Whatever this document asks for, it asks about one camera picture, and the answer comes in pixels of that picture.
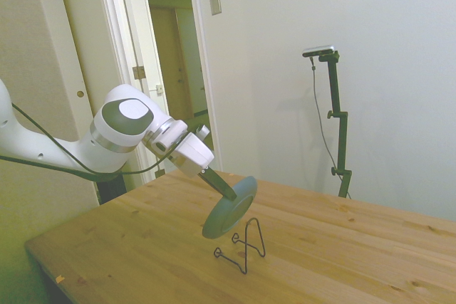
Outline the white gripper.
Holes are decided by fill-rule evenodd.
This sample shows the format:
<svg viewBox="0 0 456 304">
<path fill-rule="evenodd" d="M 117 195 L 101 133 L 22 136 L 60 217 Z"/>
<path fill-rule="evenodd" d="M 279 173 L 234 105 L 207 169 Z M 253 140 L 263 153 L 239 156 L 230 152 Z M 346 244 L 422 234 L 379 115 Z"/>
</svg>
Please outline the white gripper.
<svg viewBox="0 0 456 304">
<path fill-rule="evenodd" d="M 170 155 L 171 162 L 186 176 L 192 178 L 201 172 L 203 181 L 223 197 L 234 201 L 237 194 L 233 188 L 208 167 L 213 159 L 211 149 L 193 133 L 188 134 Z"/>
</svg>

